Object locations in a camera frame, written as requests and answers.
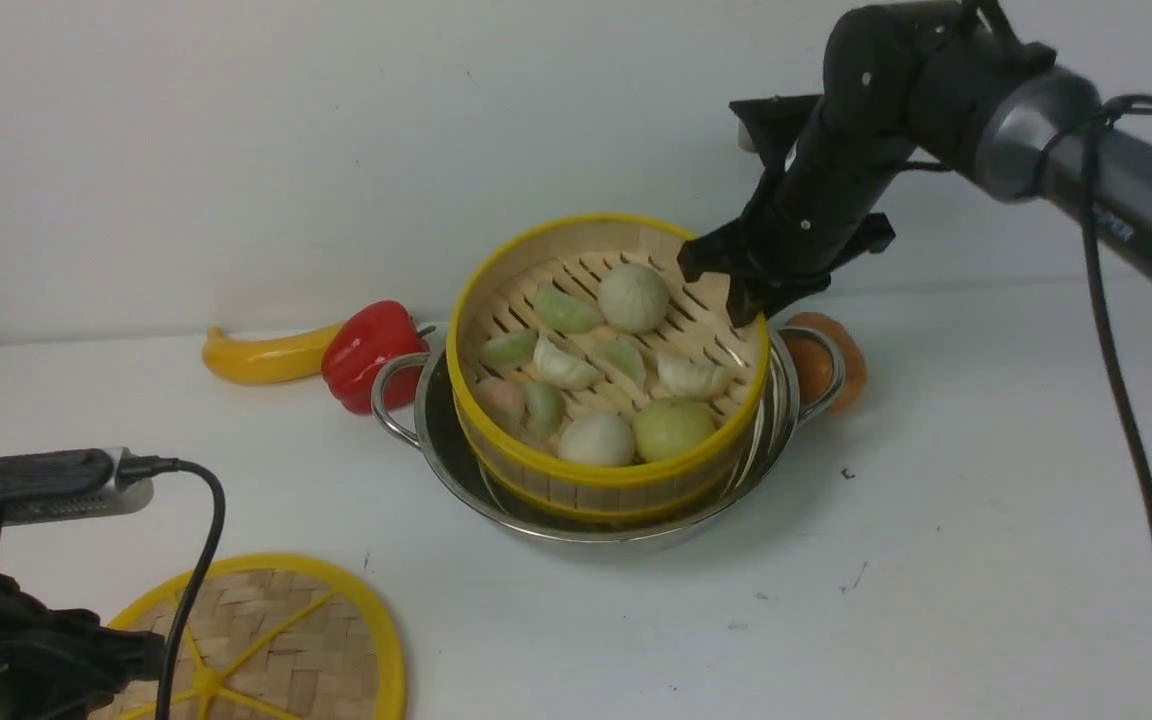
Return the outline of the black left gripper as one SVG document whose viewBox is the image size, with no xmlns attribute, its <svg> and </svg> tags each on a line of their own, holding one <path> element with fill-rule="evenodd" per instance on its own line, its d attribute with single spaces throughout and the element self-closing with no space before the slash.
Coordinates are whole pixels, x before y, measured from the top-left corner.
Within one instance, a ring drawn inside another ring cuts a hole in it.
<svg viewBox="0 0 1152 720">
<path fill-rule="evenodd" d="M 165 667 L 162 635 L 119 632 L 91 611 L 52 611 L 0 574 L 0 719 L 88 719 Z"/>
</svg>

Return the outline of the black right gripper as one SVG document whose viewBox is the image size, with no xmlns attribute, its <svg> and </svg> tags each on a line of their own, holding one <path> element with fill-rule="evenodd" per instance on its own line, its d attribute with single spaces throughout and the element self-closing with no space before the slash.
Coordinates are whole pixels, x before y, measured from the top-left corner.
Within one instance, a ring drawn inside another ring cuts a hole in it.
<svg viewBox="0 0 1152 720">
<path fill-rule="evenodd" d="M 785 309 L 786 293 L 826 290 L 842 266 L 890 247 L 890 220 L 874 209 L 896 174 L 892 160 L 797 152 L 781 176 L 764 174 L 735 220 L 685 241 L 679 270 L 687 283 L 705 274 L 732 276 L 726 300 L 732 328 L 773 318 Z"/>
</svg>

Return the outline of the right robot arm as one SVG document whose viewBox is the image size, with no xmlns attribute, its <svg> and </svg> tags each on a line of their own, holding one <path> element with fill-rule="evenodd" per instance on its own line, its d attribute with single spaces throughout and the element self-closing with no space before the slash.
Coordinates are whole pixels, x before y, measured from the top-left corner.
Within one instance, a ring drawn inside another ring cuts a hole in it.
<svg viewBox="0 0 1152 720">
<path fill-rule="evenodd" d="M 823 92 L 732 103 L 763 173 L 732 222 L 685 243 L 685 282 L 727 275 L 736 327 L 827 290 L 882 252 L 876 213 L 900 173 L 952 172 L 1000 202 L 1051 202 L 1152 282 L 1152 143 L 1117 129 L 1152 96 L 1102 99 L 1052 47 L 1016 37 L 996 1 L 877 3 L 846 13 Z"/>
</svg>

